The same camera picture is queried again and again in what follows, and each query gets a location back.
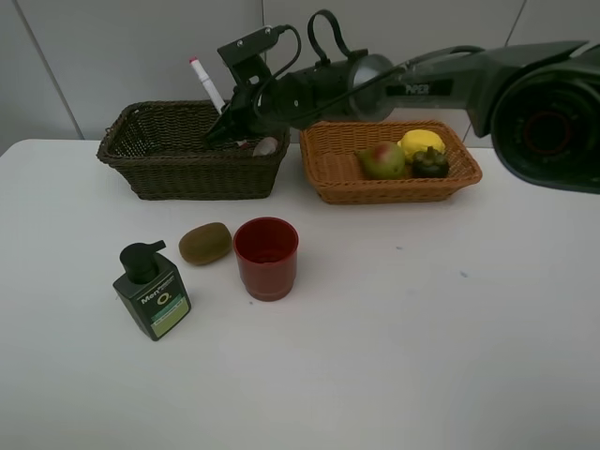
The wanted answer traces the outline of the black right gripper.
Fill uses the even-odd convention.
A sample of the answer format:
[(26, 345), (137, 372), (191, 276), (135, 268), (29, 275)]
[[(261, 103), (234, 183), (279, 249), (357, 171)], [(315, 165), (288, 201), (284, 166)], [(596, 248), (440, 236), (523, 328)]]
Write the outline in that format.
[(249, 141), (281, 128), (305, 129), (320, 121), (353, 119), (347, 97), (334, 101), (350, 90), (351, 67), (349, 61), (308, 67), (235, 93), (230, 110), (223, 110), (204, 134), (204, 143)]

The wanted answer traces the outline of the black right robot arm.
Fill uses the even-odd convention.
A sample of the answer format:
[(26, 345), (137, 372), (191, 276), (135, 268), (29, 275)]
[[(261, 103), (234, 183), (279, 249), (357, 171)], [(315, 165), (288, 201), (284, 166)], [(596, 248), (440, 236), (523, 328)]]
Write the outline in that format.
[(217, 145), (327, 122), (380, 122), (399, 108), (468, 114), (502, 165), (544, 188), (599, 190), (599, 50), (559, 41), (430, 52), (394, 64), (365, 51), (272, 74), (234, 56), (230, 103), (206, 134)]

